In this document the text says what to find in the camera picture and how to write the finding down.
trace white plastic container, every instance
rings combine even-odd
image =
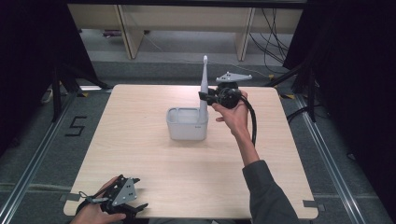
[[[206,139],[209,117],[200,118],[200,108],[172,107],[166,113],[166,123],[174,140]]]

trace black wire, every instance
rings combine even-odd
[[[267,21],[268,27],[270,28],[270,31],[271,31],[270,37],[269,37],[268,41],[271,39],[271,35],[273,35],[274,38],[275,38],[275,40],[276,40],[277,47],[278,47],[278,49],[279,49],[280,55],[282,56],[282,58],[283,58],[283,56],[286,57],[285,52],[283,52],[282,46],[283,46],[284,48],[286,48],[286,49],[289,49],[289,48],[288,48],[285,44],[283,44],[283,42],[280,41],[279,38],[277,37],[277,32],[276,32],[276,8],[273,8],[273,25],[272,25],[272,26],[271,26],[270,22],[268,21],[268,18],[267,18],[267,16],[265,15],[265,12],[264,12],[264,9],[263,9],[263,8],[262,8],[262,15],[264,16],[265,20]]]
[[[251,39],[253,40],[253,42],[256,44],[256,46],[257,46],[261,51],[263,51],[264,53],[269,54],[272,58],[274,58],[274,59],[277,60],[278,62],[283,63],[283,60],[282,60],[282,59],[278,58],[273,52],[269,51],[268,49],[266,49],[265,47],[263,47],[261,44],[259,44],[259,42],[253,37],[252,34],[249,34],[249,35],[250,35]]]
[[[282,72],[274,71],[274,70],[272,70],[271,68],[268,67],[267,61],[265,60],[265,55],[266,55],[266,54],[269,54],[272,58],[274,58],[275,60],[279,61],[280,63],[283,63],[283,61],[282,61],[281,59],[279,59],[273,52],[269,51],[268,49],[265,49],[262,45],[260,45],[260,44],[254,39],[254,37],[253,37],[251,34],[249,34],[249,35],[250,35],[251,39],[253,40],[253,42],[256,44],[256,46],[257,46],[261,51],[264,52],[264,66],[265,66],[270,72],[272,72],[272,73],[285,74],[285,73],[282,73]]]
[[[260,33],[260,35],[261,35],[262,38],[265,40],[265,42],[269,42],[269,40],[268,40],[267,38],[265,38],[265,36],[262,35],[262,33]],[[277,48],[281,48],[281,49],[283,49],[283,50],[289,50],[289,48],[280,47],[279,45],[276,45],[276,44],[274,44],[274,43],[272,43],[272,42],[270,42],[270,45],[272,45],[272,46],[274,46],[274,47],[277,47]]]
[[[251,124],[252,124],[252,133],[251,133],[251,142],[253,146],[256,146],[256,135],[257,135],[257,120],[256,120],[256,113],[254,112],[253,106],[248,102],[248,99],[242,95],[240,99],[245,103],[247,109],[250,112],[251,116]]]
[[[303,108],[300,108],[300,109],[296,110],[296,111],[293,112],[292,114],[288,115],[288,116],[287,116],[288,123],[291,123],[291,121],[292,121],[295,117],[297,117],[299,114],[301,114],[301,113],[307,111],[308,109],[309,109],[309,106],[307,105],[307,106],[305,106],[305,107],[303,107]]]

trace aluminum rail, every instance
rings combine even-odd
[[[43,140],[41,141],[40,145],[38,146],[37,150],[35,151],[35,155],[30,160],[29,164],[27,165],[26,169],[24,170],[20,180],[15,185],[14,189],[11,191],[11,194],[8,196],[6,202],[2,205],[0,211],[0,220],[1,223],[6,224],[9,223],[14,216],[15,212],[20,205],[23,196],[26,193],[26,190],[29,188],[30,183],[32,182],[35,174],[40,167],[41,162],[44,160],[49,148],[50,144],[52,143],[53,139],[55,138],[56,133],[61,126],[64,115],[66,114],[68,108],[76,99],[77,93],[69,93],[67,95],[65,102],[64,102],[64,109],[60,114],[59,118],[57,118],[54,122],[51,123],[49,129],[46,132]]]
[[[296,95],[296,102],[299,108],[303,108],[306,106],[304,98],[301,95]],[[324,141],[318,129],[317,124],[315,122],[312,122],[311,118],[309,118],[308,116],[308,113],[304,112],[303,117],[309,132],[311,132],[312,137],[314,138],[315,144],[318,148],[318,152],[326,165],[326,169],[329,172],[330,177],[332,178],[332,182],[334,183],[334,186],[341,198],[341,201],[344,204],[344,207],[347,214],[349,215],[349,218],[351,219],[351,222],[356,224],[367,223],[361,213],[358,203],[354,199],[352,192],[350,191],[346,181],[344,180],[340,170],[337,167],[337,164],[332,158],[332,153],[328,149],[326,142]]]

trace table top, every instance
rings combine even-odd
[[[141,179],[135,184],[138,198],[129,203],[148,203],[139,217],[250,218],[244,165],[230,130],[215,121],[219,114],[208,108],[203,141],[170,138],[167,110],[198,107],[199,90],[198,86],[116,86],[71,192],[93,195],[111,177],[124,175]],[[259,156],[297,216],[315,218],[317,208],[303,206],[303,200],[314,198],[276,90],[241,90],[256,112]],[[64,212],[73,216],[80,202],[66,202]]]

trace human arm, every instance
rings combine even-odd
[[[265,161],[261,161],[248,131],[248,108],[242,101],[233,109],[213,104],[212,107],[230,128],[244,162],[244,177],[250,191],[250,213],[253,223],[299,223],[283,190],[274,181]]]
[[[112,178],[107,183],[105,183],[100,189],[105,189],[110,186],[114,181],[116,181],[117,177]],[[125,214],[112,214],[109,215],[104,213],[100,207],[99,203],[96,204],[87,204],[77,213],[77,215],[73,218],[70,224],[107,224],[111,222],[116,222],[125,219]]]

